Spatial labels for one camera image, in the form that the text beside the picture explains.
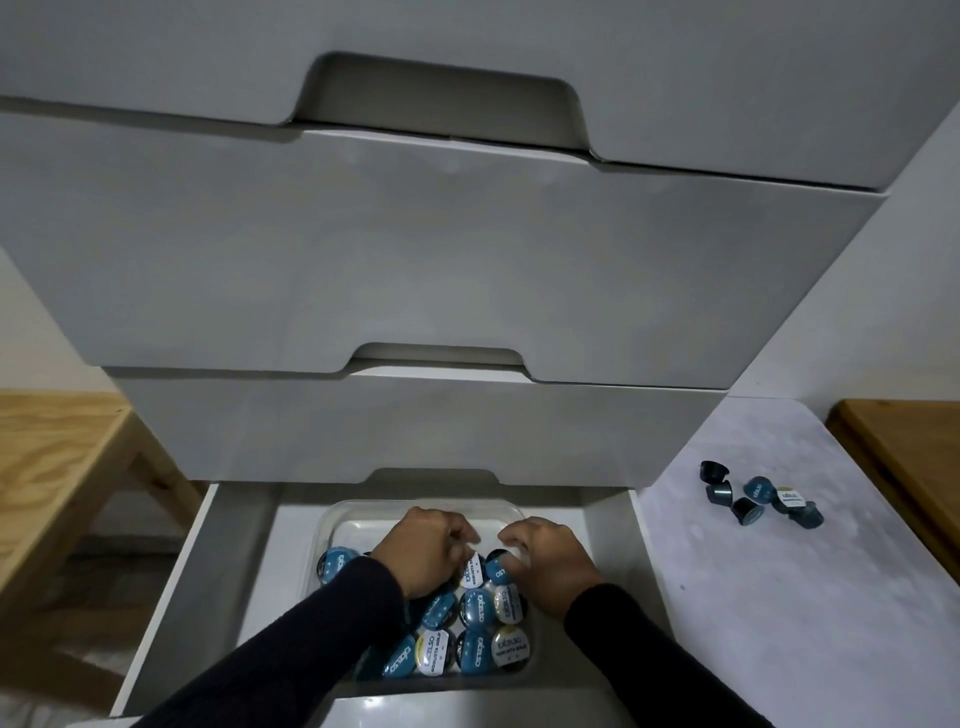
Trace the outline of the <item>brown wooden board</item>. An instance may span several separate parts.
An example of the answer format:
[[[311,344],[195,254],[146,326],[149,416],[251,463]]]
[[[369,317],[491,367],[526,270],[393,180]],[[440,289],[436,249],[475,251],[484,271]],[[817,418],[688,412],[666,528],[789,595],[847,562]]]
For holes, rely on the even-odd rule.
[[[960,585],[960,401],[845,398],[825,426]]]

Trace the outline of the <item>person's left forearm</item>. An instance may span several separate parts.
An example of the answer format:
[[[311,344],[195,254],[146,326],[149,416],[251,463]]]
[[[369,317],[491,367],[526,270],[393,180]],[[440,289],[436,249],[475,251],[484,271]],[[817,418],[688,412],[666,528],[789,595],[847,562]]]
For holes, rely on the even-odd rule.
[[[399,634],[416,579],[398,561],[350,561],[134,728],[305,728],[363,653]]]

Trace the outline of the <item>pile of blue coffee capsules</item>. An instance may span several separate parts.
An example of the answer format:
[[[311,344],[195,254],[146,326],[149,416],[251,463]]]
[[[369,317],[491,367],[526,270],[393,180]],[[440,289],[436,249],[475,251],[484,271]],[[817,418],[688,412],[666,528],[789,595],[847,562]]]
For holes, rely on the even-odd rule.
[[[517,584],[463,589],[459,579],[451,579],[404,603],[398,636],[367,648],[350,678],[369,682],[517,673],[533,656],[530,615]]]

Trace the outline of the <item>cluster of dark loose capsules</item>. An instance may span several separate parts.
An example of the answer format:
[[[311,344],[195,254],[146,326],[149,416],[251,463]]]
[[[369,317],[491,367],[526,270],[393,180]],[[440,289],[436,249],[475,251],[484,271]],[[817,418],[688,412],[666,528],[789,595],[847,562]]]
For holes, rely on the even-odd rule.
[[[805,530],[821,528],[825,523],[815,501],[806,499],[795,488],[775,485],[767,476],[757,475],[738,485],[728,467],[714,460],[702,460],[699,478],[707,500],[730,511],[742,527],[753,525],[768,508]]]

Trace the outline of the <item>light wooden table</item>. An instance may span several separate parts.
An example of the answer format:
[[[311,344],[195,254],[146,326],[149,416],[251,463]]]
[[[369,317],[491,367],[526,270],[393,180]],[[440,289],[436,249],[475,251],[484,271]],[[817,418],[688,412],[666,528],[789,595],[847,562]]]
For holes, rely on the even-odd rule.
[[[143,611],[30,615],[47,582],[133,475],[183,528],[202,496],[120,394],[0,390],[0,687],[104,710],[123,678],[54,649],[36,627],[100,627]]]

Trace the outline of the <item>white small drawer front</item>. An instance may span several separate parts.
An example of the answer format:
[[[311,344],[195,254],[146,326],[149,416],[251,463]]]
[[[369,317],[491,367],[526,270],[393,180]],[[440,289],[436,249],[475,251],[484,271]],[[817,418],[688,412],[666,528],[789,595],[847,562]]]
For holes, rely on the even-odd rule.
[[[104,372],[186,477],[207,481],[362,483],[435,470],[483,471],[508,486],[639,490],[727,395],[425,363]]]

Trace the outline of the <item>white large drawer front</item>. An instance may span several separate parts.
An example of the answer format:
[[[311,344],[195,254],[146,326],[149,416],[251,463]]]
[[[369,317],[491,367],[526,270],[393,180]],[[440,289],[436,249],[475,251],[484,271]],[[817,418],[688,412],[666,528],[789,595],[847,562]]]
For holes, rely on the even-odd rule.
[[[882,204],[337,127],[0,102],[0,245],[88,363],[510,358],[722,390]]]

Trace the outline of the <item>person's right hand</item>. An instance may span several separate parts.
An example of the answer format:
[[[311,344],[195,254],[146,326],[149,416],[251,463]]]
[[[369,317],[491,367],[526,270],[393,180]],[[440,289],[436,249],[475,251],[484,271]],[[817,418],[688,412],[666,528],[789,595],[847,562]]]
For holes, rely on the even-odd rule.
[[[542,519],[538,565],[528,579],[515,579],[526,600],[549,617],[562,622],[570,607],[585,591],[604,579],[594,561],[564,524]]]

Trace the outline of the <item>white upper drawer front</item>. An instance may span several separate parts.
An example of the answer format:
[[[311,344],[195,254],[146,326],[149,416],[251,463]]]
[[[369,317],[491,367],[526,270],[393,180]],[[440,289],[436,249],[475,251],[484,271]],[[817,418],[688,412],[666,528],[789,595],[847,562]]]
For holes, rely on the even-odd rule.
[[[960,101],[960,0],[0,0],[0,96],[281,126],[354,55],[559,81],[608,162],[880,189]]]

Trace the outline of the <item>blue-lidded coffee capsule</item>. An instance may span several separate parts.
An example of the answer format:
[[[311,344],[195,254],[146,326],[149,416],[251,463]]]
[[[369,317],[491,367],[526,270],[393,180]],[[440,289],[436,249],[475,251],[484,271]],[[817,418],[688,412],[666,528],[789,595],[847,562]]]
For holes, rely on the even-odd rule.
[[[484,560],[484,575],[486,577],[484,588],[488,591],[493,591],[501,586],[514,585],[517,583],[515,578],[511,575],[509,569],[504,565],[505,563],[503,559],[505,555],[510,555],[512,559],[523,565],[520,557],[506,548],[495,548],[488,552]]]

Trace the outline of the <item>clear plastic tray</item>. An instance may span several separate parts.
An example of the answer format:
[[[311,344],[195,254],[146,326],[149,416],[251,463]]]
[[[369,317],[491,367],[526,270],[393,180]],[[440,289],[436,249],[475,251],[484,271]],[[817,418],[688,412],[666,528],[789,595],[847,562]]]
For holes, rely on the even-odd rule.
[[[388,532],[412,507],[435,508],[461,513],[475,528],[481,541],[474,551],[486,555],[490,551],[504,548],[518,554],[516,548],[506,547],[498,539],[502,528],[522,518],[522,511],[503,499],[433,499],[433,500],[353,500],[343,501],[330,507],[320,519],[314,540],[313,567],[308,572],[304,593],[306,596],[320,588],[330,585],[343,568],[360,556],[369,556]],[[530,614],[527,625],[533,629],[533,656],[528,664],[518,672],[472,677],[454,676],[440,678],[407,678],[404,680],[381,680],[357,682],[370,686],[404,684],[404,691],[430,689],[460,689],[464,686],[498,686],[509,682],[518,682],[523,674],[531,672],[534,666],[535,651],[539,639],[537,619]]]

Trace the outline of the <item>person's right forearm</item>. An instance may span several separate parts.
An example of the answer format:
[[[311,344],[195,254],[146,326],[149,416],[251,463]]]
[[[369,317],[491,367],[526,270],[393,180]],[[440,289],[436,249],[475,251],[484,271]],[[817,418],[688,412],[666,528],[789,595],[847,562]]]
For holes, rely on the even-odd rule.
[[[637,728],[775,728],[615,584],[583,591],[562,624]]]

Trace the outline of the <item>person's left hand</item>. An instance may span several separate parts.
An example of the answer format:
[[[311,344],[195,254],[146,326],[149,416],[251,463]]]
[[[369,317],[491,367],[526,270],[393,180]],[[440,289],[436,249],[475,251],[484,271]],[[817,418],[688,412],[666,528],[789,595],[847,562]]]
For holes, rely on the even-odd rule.
[[[442,579],[442,527],[435,508],[411,507],[370,553],[392,576],[403,601],[423,598],[450,579]]]

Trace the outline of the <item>white open drawer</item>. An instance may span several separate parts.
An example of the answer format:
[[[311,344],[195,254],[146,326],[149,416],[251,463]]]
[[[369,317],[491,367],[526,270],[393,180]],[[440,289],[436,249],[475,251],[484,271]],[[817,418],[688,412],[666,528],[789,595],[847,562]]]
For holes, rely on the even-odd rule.
[[[672,635],[639,496],[608,487],[505,486],[483,470],[380,470],[362,484],[212,485],[110,712],[128,728],[306,596],[314,540],[352,501],[503,500],[572,529],[606,579]],[[322,728],[611,728],[632,721],[557,622],[533,610],[534,665],[517,682],[404,690],[348,680],[309,722]]]

